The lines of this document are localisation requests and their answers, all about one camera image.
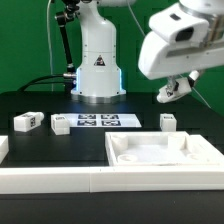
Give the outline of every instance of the table surface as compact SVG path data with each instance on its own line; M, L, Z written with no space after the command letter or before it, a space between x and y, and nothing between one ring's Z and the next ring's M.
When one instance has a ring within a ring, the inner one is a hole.
M0 135L9 136L9 153L0 165L11 167L108 166L106 131L160 131L161 113L177 119L177 131L200 134L224 153L224 118L186 96L159 104L151 93L128 93L114 104L74 102L61 92L7 92L0 95ZM21 133L13 117L43 112L42 125ZM136 114L142 128L71 128L55 136L56 113ZM1 223L216 223L224 221L224 191L151 191L0 195Z

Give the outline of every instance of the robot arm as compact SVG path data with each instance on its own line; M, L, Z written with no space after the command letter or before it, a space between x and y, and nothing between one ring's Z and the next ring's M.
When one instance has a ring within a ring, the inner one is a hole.
M149 26L139 68L149 79L168 77L160 102L186 95L205 69L224 64L222 0L180 0L152 16ZM188 72L189 77L176 79Z

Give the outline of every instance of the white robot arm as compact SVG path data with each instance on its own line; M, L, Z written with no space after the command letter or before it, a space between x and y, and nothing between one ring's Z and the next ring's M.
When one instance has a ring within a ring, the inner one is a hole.
M122 100L126 91L121 85L121 70L116 64L116 28L100 16L98 7L122 7L136 0L62 0L66 7L57 14L67 59L67 74L74 76L73 100L110 103ZM72 63L65 24L77 17L82 31L82 63Z
M224 64L224 1L180 0L150 18L139 69L149 79L168 77L159 102L191 92L207 68ZM177 75L191 72L187 78Z

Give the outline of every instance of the cable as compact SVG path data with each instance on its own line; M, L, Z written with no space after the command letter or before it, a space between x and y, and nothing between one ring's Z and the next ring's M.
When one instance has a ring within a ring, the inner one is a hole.
M53 66L53 55L52 55L52 44L51 44L51 27L50 27L50 6L52 0L49 0L47 5L47 39L48 39L48 48L49 48L49 57L50 57L50 70L51 75L54 74L54 66Z
M129 0L126 0L126 1L127 1L127 4L128 4L129 11L130 11L130 13L131 13L131 15L132 15L132 17L133 17L133 19L134 19L136 25L138 26L138 28L139 28L140 32L142 33L143 37L145 37L145 33L144 33L144 31L143 31L141 25L139 24L139 22L138 22L138 20L137 20L137 18L136 18L136 16L135 16L135 14L134 14L134 12L133 12L131 6L130 6L130 2L129 2Z
M212 109L212 107L209 105L209 103L205 100L205 98L196 90L196 88L195 87L192 87L192 89L196 92L196 94L199 96L199 98L201 98L201 100L205 103L205 105L208 107L208 108L210 108L210 109Z
M32 81L28 82L24 86L20 87L17 91L24 91L28 86L30 86L30 85L38 82L38 81L42 81L42 80L46 80L46 79L52 79L52 78L63 78L63 75L42 76L42 77L33 79Z
M193 87L192 88L197 94L198 96L202 99L202 101L207 105L208 108L212 109L211 106L208 104L208 102L204 99L204 97Z

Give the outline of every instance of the white box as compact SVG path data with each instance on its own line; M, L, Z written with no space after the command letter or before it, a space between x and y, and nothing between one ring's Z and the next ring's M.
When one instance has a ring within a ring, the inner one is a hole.
M165 132L173 132L177 129L177 120L173 114L160 114L160 128Z
M51 128L56 135L70 134L69 121L63 115L51 115Z
M9 152L8 136L0 136L0 163Z

